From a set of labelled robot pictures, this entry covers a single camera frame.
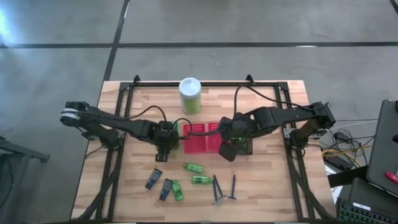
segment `green bottle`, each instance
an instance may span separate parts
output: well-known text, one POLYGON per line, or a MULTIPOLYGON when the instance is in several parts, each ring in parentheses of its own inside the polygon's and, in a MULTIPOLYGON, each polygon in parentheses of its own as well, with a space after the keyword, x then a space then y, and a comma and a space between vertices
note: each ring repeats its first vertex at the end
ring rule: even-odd
POLYGON ((192 177, 193 184, 211 184, 213 180, 207 176, 193 176, 192 177))
POLYGON ((182 193, 181 185, 177 180, 173 180, 172 184, 174 199, 176 201, 184 200, 184 194, 182 193))
POLYGON ((186 164, 184 164, 184 168, 186 168, 187 170, 189 170, 191 172, 195 172, 198 174, 203 173, 203 166, 198 165, 198 164, 186 163, 186 164))

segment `wooden table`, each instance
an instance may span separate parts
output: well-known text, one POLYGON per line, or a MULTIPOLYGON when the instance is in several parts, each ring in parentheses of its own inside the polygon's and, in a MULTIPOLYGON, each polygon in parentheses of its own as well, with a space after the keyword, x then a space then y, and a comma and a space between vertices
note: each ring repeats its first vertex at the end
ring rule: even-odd
MULTIPOLYGON (((292 102, 309 104, 303 81, 287 81, 292 102)), ((114 113, 120 82, 104 82, 98 108, 114 113)), ((202 89, 202 109, 198 115, 182 113, 178 88, 134 88, 131 115, 138 114, 150 105, 160 106, 169 121, 186 117, 192 122, 218 122, 222 116, 232 117, 236 87, 206 87, 202 89)), ((256 87, 257 91, 275 98, 273 88, 256 87)), ((276 106, 246 88, 238 95, 238 111, 247 112, 260 106, 276 106)), ((141 119, 160 121, 158 110, 150 110, 141 119)), ((88 152, 98 148, 93 141, 88 152)), ((155 162, 153 145, 128 136, 124 147, 114 222, 271 222, 295 221, 296 213, 287 168, 281 130, 253 140, 253 155, 238 156, 228 162, 215 154, 184 154, 183 149, 172 151, 166 163, 155 162), (233 174, 236 174, 237 200, 224 200, 221 206, 213 205, 212 185, 193 185, 193 173, 185 171, 184 162, 204 166, 204 174, 217 175, 221 188, 231 192, 233 174), (144 186, 154 168, 164 173, 152 190, 144 186), (165 202, 159 201, 165 178, 179 180, 185 199, 176 202, 172 192, 165 202)), ((79 216, 100 189, 106 150, 100 150, 85 160, 72 217, 79 216)), ((321 204, 335 214, 325 166, 319 148, 308 147, 304 157, 310 188, 321 204)), ((303 193, 300 194, 306 211, 303 193)))

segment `concrete floor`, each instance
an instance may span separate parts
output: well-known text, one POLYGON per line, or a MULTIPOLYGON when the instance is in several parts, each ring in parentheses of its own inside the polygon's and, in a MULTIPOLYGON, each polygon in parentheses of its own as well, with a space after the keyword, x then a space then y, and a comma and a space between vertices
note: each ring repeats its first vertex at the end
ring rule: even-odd
MULTIPOLYGON (((3 0, 0 37, 112 43, 122 5, 3 0)), ((398 41, 397 24, 388 0, 131 0, 120 42, 384 42, 398 41)), ((51 153, 30 165, 13 223, 68 220, 87 141, 62 126, 60 112, 70 100, 97 104, 110 51, 0 49, 0 136, 51 153)), ((398 47, 119 49, 110 80, 304 80, 310 101, 329 101, 336 119, 373 119, 383 99, 397 99, 397 57, 398 47)), ((347 129, 367 136, 375 127, 347 129)))

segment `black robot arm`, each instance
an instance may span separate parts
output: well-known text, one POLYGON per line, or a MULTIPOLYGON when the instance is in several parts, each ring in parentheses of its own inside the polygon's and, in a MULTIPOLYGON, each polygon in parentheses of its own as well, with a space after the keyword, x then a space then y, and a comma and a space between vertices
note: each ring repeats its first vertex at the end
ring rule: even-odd
POLYGON ((102 144, 116 149, 119 147, 119 132, 125 131, 132 137, 157 147, 157 162, 167 162, 171 149, 178 146, 178 132, 171 122, 159 123, 144 119, 130 120, 101 111, 86 102, 67 102, 60 121, 70 127, 86 130, 84 137, 98 136, 102 144))
POLYGON ((263 106, 244 114, 236 113, 233 119, 223 117, 219 123, 223 140, 219 153, 233 161, 243 140, 265 136, 284 124, 300 121, 307 122, 289 134, 289 143, 293 147, 304 147, 309 135, 319 129, 329 129, 336 122, 328 105, 320 102, 287 109, 263 106))

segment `white lid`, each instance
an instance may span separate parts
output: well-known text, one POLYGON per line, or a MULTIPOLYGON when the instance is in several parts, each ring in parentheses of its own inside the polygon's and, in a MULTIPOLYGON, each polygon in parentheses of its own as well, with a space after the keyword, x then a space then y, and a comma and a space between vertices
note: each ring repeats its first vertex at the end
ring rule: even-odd
POLYGON ((200 82, 196 78, 184 78, 180 85, 180 93, 184 96, 195 96, 201 91, 200 82))

